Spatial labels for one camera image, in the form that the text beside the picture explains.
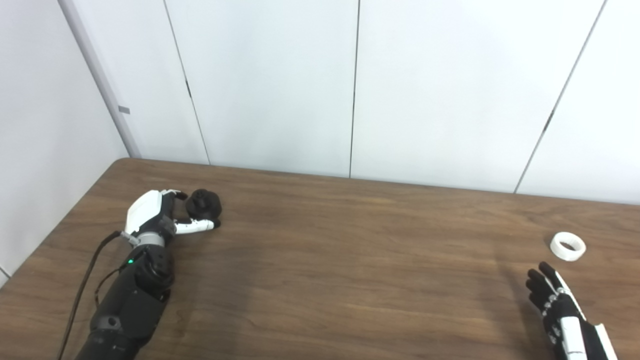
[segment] white tape roll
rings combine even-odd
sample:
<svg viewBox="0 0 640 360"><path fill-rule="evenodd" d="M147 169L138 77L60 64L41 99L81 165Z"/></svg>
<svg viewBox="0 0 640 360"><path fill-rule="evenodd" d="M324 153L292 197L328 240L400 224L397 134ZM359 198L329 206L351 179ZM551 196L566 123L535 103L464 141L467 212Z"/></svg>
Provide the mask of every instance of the white tape roll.
<svg viewBox="0 0 640 360"><path fill-rule="evenodd" d="M587 245L576 234L561 232L551 240L551 251L565 261L576 261L587 251Z"/></svg>

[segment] wood grain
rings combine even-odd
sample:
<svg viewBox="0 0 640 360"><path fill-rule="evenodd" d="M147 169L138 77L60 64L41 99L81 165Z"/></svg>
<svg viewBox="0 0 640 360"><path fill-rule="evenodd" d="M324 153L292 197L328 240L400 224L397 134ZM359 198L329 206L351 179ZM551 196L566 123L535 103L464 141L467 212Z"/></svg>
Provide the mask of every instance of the wood grain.
<svg viewBox="0 0 640 360"><path fill-rule="evenodd" d="M640 352L640 207L127 159L0 289L0 359L53 357L90 254L164 188L217 192L223 225L171 245L172 299L138 359L552 359L524 286L543 260L621 360ZM557 231L582 259L551 254ZM109 245L87 290L128 251Z"/></svg>

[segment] black object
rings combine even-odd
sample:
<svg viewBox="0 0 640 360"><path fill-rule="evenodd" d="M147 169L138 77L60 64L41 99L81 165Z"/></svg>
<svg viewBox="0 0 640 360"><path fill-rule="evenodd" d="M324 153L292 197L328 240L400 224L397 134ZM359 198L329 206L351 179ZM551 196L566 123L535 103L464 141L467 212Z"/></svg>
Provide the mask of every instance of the black object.
<svg viewBox="0 0 640 360"><path fill-rule="evenodd" d="M215 221L222 213L222 205L218 195L205 189L193 192L191 197L187 199L186 209L189 216L197 220Z"/></svg>

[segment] prosthetic hand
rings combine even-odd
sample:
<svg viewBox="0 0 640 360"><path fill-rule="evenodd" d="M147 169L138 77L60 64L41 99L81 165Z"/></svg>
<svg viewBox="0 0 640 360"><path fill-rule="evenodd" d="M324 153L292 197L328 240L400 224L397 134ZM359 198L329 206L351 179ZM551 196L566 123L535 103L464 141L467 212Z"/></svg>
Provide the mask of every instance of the prosthetic hand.
<svg viewBox="0 0 640 360"><path fill-rule="evenodd" d="M174 219L175 199L186 200L189 218ZM118 277L100 303L96 290L97 310L77 360L134 359L151 339L171 294L173 259L166 245L177 234L220 226L221 212L218 196L204 189L190 198L177 190L151 190L131 205L125 231L113 237L127 238L133 249L114 270Z"/></svg>
<svg viewBox="0 0 640 360"><path fill-rule="evenodd" d="M529 270L529 300L542 313L542 323L557 360L617 360L604 325L590 324L569 286L549 264Z"/></svg>

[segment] black finger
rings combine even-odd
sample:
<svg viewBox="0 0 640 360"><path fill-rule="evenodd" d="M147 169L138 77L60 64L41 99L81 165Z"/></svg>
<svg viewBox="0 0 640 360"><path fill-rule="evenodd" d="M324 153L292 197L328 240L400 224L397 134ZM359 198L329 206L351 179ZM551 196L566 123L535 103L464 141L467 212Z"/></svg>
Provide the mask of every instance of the black finger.
<svg viewBox="0 0 640 360"><path fill-rule="evenodd" d="M529 294L529 300L540 310L540 312L545 310L545 304L548 302L548 299L545 299L535 293Z"/></svg>
<svg viewBox="0 0 640 360"><path fill-rule="evenodd" d="M551 290L554 290L551 288L551 286L549 285L549 283L547 282L547 278L544 277L541 273L530 269L529 272L527 272L527 275L529 276L529 278L535 282L537 282L538 284L540 284L541 286L546 286Z"/></svg>
<svg viewBox="0 0 640 360"><path fill-rule="evenodd" d="M538 281L533 281L531 279L527 280L525 283L527 288L531 290L532 293L535 293L541 297L545 297L548 301L550 295L554 294L554 292L549 288L548 284L541 284Z"/></svg>
<svg viewBox="0 0 640 360"><path fill-rule="evenodd" d="M541 262L539 267L540 271L551 281L551 284L554 286L554 289L562 288L562 283L558 280L557 272L551 265L546 262Z"/></svg>

